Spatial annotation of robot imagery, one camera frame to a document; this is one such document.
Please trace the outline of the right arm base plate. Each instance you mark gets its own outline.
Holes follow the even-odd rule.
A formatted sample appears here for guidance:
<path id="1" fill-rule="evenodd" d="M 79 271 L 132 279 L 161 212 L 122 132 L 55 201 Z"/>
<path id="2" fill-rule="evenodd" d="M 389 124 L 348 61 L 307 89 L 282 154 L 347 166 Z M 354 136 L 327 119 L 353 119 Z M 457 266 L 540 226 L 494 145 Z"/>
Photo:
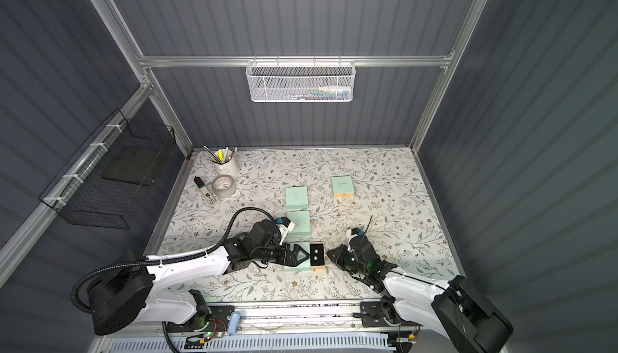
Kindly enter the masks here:
<path id="1" fill-rule="evenodd" d="M 361 302 L 360 311 L 353 313 L 354 319 L 360 319 L 362 326 L 370 327 L 421 327 L 420 324 L 402 319 L 394 304 L 385 300 Z"/>

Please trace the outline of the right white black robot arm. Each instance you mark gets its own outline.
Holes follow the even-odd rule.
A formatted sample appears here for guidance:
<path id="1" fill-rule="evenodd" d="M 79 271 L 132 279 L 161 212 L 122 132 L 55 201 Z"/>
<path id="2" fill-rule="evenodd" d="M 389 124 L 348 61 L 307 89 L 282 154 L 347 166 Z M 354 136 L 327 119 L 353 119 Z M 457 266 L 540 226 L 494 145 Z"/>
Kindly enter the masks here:
<path id="1" fill-rule="evenodd" d="M 326 251 L 328 259 L 381 295 L 386 322 L 414 322 L 451 340 L 459 352 L 499 352 L 512 323 L 465 276 L 440 281 L 412 274 L 378 255 L 367 233 L 354 228 L 348 241 Z"/>

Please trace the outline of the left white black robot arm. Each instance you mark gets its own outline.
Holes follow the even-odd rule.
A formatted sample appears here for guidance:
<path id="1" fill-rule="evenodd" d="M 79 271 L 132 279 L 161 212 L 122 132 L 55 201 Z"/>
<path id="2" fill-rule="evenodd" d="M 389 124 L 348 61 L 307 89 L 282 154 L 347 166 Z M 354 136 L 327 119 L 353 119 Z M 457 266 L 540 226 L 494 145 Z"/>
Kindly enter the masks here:
<path id="1" fill-rule="evenodd" d="M 173 293 L 174 285 L 219 277 L 250 265 L 297 267 L 311 258 L 301 245 L 286 243 L 294 224 L 264 219 L 249 232 L 226 237 L 212 248 L 171 256 L 145 256 L 96 269 L 76 282 L 72 304 L 89 314 L 96 335 L 110 335 L 141 322 L 170 322 L 201 328 L 208 305 L 197 290 Z"/>

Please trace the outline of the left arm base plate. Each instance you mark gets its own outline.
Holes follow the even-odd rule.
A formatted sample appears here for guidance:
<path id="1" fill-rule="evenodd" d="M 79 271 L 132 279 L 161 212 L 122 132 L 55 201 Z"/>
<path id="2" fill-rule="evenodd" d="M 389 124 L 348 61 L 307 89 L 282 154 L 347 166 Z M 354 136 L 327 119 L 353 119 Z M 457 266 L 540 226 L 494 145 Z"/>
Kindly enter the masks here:
<path id="1" fill-rule="evenodd" d="M 166 330 L 171 333 L 227 331 L 234 306 L 198 306 L 196 314 L 182 324 L 169 322 Z"/>

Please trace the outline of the mint jewelry box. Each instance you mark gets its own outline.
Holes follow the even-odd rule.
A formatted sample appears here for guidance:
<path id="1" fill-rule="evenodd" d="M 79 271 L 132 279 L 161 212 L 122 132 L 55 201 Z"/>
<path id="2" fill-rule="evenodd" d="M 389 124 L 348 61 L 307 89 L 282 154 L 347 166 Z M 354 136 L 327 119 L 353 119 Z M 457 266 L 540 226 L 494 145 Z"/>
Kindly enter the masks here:
<path id="1" fill-rule="evenodd" d="M 294 228 L 288 233 L 289 237 L 305 238 L 312 234 L 309 210 L 288 211 L 286 217 L 294 224 Z"/>
<path id="2" fill-rule="evenodd" d="M 292 251 L 292 266 L 286 266 L 286 271 L 318 271 L 326 267 L 325 247 L 322 242 L 293 243 L 289 245 L 289 250 Z"/>
<path id="3" fill-rule="evenodd" d="M 353 197 L 355 188 L 350 175 L 331 177 L 332 194 L 335 198 Z"/>
<path id="4" fill-rule="evenodd" d="M 307 187 L 288 187 L 286 189 L 286 209 L 302 211 L 309 208 Z"/>

